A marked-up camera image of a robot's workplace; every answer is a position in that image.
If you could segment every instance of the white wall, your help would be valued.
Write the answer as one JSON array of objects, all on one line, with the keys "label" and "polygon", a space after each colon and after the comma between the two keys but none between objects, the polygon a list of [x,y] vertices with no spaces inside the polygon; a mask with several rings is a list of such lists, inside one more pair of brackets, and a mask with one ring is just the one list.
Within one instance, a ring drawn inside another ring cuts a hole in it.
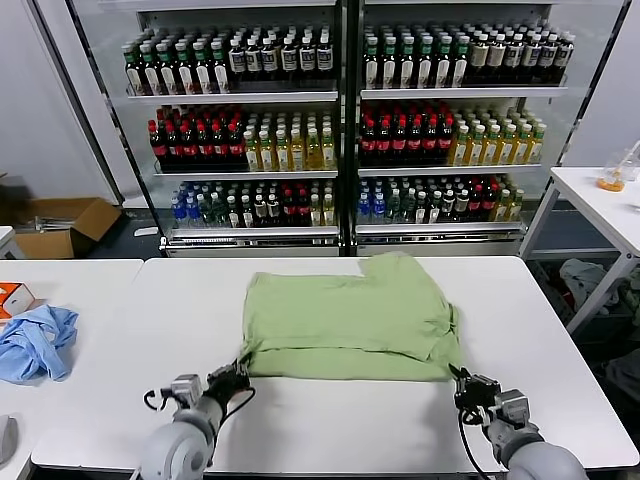
[{"label": "white wall", "polygon": [[2,2],[0,44],[2,185],[24,186],[35,197],[116,203],[22,0]]}]

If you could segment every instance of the gray object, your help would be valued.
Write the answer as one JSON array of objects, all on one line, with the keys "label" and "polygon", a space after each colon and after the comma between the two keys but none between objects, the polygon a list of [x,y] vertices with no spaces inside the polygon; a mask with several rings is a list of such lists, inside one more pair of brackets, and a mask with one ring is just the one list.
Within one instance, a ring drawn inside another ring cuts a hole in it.
[{"label": "gray object", "polygon": [[0,416],[0,465],[7,462],[18,448],[18,422],[9,415]]}]

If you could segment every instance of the white side table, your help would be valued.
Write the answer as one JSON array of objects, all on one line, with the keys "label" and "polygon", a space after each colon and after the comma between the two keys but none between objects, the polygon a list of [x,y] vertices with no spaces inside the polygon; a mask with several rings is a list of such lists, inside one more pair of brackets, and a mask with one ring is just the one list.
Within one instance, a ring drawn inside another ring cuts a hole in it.
[{"label": "white side table", "polygon": [[519,252],[523,260],[528,258],[560,194],[620,251],[600,284],[567,324],[572,335],[584,329],[607,301],[608,294],[640,260],[640,183],[630,182],[621,192],[609,192],[596,185],[601,171],[601,168],[586,167],[552,168],[551,184]]}]

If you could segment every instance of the orange box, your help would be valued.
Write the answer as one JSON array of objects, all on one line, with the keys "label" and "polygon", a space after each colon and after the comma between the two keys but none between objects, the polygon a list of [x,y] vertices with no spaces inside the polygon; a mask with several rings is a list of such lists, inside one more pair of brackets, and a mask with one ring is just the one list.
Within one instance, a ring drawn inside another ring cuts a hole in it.
[{"label": "orange box", "polygon": [[29,310],[34,300],[24,283],[0,282],[0,324],[6,323],[3,319]]}]

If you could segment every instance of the cable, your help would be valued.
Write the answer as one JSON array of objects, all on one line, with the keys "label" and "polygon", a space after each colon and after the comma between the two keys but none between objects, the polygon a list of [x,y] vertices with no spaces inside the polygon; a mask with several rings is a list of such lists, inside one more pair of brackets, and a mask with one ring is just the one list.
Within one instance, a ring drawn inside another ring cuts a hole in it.
[{"label": "cable", "polygon": [[480,466],[476,462],[475,458],[473,458],[473,455],[471,454],[471,449],[469,448],[469,444],[467,443],[467,436],[464,433],[464,425],[463,425],[463,422],[462,422],[462,416],[463,415],[464,414],[463,414],[462,410],[460,410],[458,412],[458,428],[460,428],[460,437],[462,438],[462,444],[464,445],[464,449],[467,452],[467,457],[469,457],[469,461],[473,465],[473,468],[476,469],[476,471],[480,474],[480,477],[483,480],[491,480],[489,478],[489,476],[482,471],[482,469],[480,468]]}]

